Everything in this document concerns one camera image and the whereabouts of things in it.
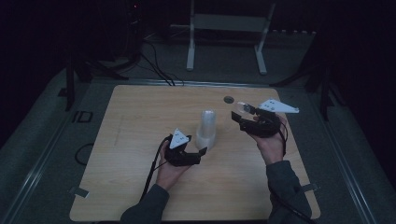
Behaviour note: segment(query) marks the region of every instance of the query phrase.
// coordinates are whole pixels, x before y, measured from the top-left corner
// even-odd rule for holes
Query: floor
[[[259,74],[254,41],[235,38],[211,39],[202,31],[196,45],[195,66],[186,71],[188,33],[172,30],[170,41],[148,34],[142,53],[177,85],[268,88],[296,73],[313,35],[272,32],[264,46],[268,74]],[[77,100],[68,112],[58,96],[65,87],[65,71],[54,77],[17,131],[0,151],[0,202],[4,223],[78,223],[68,213],[84,166],[76,152],[93,143],[113,88],[127,85],[166,85],[150,71],[148,61],[120,71],[129,80],[114,80],[96,74],[91,83],[76,80]],[[347,106],[330,95],[329,121],[318,112],[319,90],[304,90],[307,77],[276,88],[282,101],[302,111],[288,116],[293,135],[315,191],[321,216],[317,223],[396,223],[396,193],[386,179],[359,124]],[[77,111],[93,113],[90,123],[73,121]],[[79,158],[87,161],[90,149]]]

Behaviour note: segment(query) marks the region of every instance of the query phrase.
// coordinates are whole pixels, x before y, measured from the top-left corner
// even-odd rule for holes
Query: table top
[[[90,194],[76,196],[71,219],[120,220],[128,207],[138,203],[158,146],[169,133],[179,128],[192,135],[186,151],[197,151],[195,131],[201,112],[207,109],[217,113],[216,143],[170,190],[163,220],[268,218],[272,205],[264,161],[256,143],[231,121],[233,106],[224,103],[225,96],[254,106],[269,98],[279,100],[276,90],[264,88],[117,86],[80,183]],[[301,184],[308,184],[289,124],[287,127],[285,160],[290,161]],[[312,218],[319,217],[314,192],[305,194]]]

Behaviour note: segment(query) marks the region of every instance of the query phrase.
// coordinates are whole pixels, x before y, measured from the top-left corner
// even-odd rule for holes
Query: long-sleeve shirt
[[[268,186],[283,201],[287,202],[306,216],[311,216],[311,209],[300,181],[291,169],[289,161],[279,161],[266,167]],[[121,216],[121,224],[161,223],[163,209],[169,199],[169,193],[158,185],[153,185],[144,199],[137,205],[127,209]],[[273,209],[268,218],[269,224],[306,223],[295,216],[271,197]]]

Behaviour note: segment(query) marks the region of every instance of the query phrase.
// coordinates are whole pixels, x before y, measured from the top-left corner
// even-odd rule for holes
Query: person's left hand
[[[163,143],[163,147],[161,148],[160,155],[161,159],[159,165],[166,162],[165,159],[165,149],[169,145],[169,141],[165,141]],[[161,165],[157,175],[157,181],[155,182],[157,185],[169,191],[181,177],[191,166],[174,166],[171,163],[167,162],[164,165]]]

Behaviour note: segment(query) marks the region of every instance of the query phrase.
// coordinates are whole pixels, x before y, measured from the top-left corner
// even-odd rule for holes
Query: hand
[[[280,116],[278,117],[280,122],[286,126],[288,121]],[[284,125],[280,125],[280,131],[283,134],[285,134]],[[256,141],[257,147],[259,148],[266,165],[275,163],[277,161],[283,161],[283,140],[279,133],[269,138],[260,138],[259,136],[250,133],[248,133],[248,135],[250,135],[250,137]]]
[[[161,159],[159,164],[163,164],[166,162],[165,159],[165,149],[169,145],[169,141],[165,141],[163,143],[163,147],[161,148],[160,155]],[[169,191],[172,188],[181,175],[186,172],[190,166],[174,166],[171,163],[166,162],[164,165],[161,165],[157,175],[157,181],[155,182],[157,185]]]

